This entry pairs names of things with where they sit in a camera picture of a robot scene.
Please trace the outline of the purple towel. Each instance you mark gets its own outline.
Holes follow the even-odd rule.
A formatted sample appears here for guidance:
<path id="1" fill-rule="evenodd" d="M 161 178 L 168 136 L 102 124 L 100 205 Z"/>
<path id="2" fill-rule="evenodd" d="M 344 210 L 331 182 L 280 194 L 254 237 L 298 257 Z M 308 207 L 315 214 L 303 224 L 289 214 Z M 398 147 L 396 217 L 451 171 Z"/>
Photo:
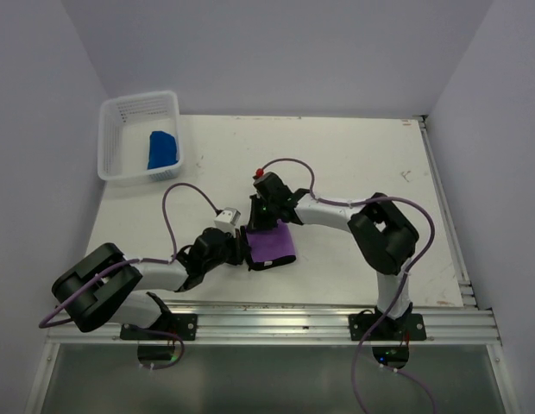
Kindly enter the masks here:
<path id="1" fill-rule="evenodd" d="M 264 271 L 282 267 L 297 260 L 290 229 L 286 223 L 278 221 L 274 229 L 249 231 L 242 226 L 243 239 L 249 246 L 245 258 L 249 271 Z"/>

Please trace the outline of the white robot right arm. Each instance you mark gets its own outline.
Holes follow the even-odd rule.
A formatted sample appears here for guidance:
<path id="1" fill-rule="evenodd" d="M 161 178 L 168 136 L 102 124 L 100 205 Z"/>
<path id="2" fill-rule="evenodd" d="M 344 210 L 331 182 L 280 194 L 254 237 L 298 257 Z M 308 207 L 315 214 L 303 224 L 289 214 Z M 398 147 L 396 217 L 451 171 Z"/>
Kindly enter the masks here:
<path id="1" fill-rule="evenodd" d="M 405 315 L 411 311 L 405 281 L 406 267 L 419 240 L 419 232 L 396 205 L 382 193 L 357 206 L 340 201 L 319 201 L 311 190 L 292 191 L 274 172 L 258 170 L 256 194 L 251 197 L 247 231 L 276 229 L 282 223 L 317 225 L 352 235 L 363 259 L 376 271 L 380 314 L 375 327 L 392 339 L 406 329 Z"/>

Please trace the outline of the white plastic basket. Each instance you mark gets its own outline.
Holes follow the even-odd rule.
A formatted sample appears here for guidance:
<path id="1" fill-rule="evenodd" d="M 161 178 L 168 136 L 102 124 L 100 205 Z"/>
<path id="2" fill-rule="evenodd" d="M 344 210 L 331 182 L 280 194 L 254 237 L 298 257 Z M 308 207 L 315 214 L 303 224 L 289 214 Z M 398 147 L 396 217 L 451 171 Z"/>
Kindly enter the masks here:
<path id="1" fill-rule="evenodd" d="M 179 162 L 148 170 L 149 136 L 173 135 Z M 140 185 L 175 179 L 184 165 L 179 101 L 173 91 L 154 91 L 108 99 L 101 104 L 98 123 L 98 177 L 112 185 Z"/>

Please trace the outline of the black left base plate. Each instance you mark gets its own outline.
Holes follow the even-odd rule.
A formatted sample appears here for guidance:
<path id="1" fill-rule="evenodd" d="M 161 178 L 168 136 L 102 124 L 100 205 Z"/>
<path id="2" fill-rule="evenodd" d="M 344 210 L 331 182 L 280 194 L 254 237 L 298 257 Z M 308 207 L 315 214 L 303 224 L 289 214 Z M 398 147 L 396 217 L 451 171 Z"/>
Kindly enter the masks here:
<path id="1" fill-rule="evenodd" d="M 132 328 L 123 325 L 120 338 L 124 341 L 167 341 L 172 334 L 183 341 L 194 341 L 198 328 L 198 315 L 194 313 L 177 313 L 163 316 L 149 328 Z"/>

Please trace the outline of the blue towel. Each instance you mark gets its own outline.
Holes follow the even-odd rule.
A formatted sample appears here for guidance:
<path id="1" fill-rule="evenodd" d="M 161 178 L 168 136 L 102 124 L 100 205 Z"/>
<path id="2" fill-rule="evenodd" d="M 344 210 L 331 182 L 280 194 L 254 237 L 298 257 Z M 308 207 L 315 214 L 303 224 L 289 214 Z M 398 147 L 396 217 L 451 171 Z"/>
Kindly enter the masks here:
<path id="1" fill-rule="evenodd" d="M 148 170 L 173 166 L 178 162 L 176 138 L 165 131 L 153 131 L 149 136 Z"/>

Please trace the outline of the aluminium mounting rail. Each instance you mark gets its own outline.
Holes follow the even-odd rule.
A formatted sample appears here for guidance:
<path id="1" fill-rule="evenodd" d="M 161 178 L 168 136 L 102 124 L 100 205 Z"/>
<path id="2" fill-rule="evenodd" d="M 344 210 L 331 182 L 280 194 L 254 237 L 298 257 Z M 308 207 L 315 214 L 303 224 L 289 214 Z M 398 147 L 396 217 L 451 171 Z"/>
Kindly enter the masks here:
<path id="1" fill-rule="evenodd" d="M 207 304 L 169 302 L 178 316 L 191 318 L 191 345 L 352 346 L 362 335 L 355 315 L 367 323 L 366 308 L 336 305 Z M 500 332 L 490 310 L 418 308 L 393 340 L 384 345 L 495 345 Z"/>

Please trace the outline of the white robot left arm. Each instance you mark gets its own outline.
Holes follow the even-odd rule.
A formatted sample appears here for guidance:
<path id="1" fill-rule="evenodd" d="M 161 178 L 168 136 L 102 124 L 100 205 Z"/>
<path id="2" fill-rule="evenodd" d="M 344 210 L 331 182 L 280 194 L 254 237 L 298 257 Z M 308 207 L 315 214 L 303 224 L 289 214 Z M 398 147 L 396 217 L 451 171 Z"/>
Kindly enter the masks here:
<path id="1" fill-rule="evenodd" d="M 117 322 L 137 325 L 151 338 L 162 338 L 170 330 L 171 318 L 152 290 L 190 291 L 208 272 L 225 264 L 240 266 L 249 253 L 240 230 L 231 234 L 216 228 L 205 229 L 172 262 L 129 259 L 116 244 L 107 242 L 55 280 L 52 294 L 59 305 L 40 326 L 50 326 L 55 315 L 66 311 L 84 333 Z"/>

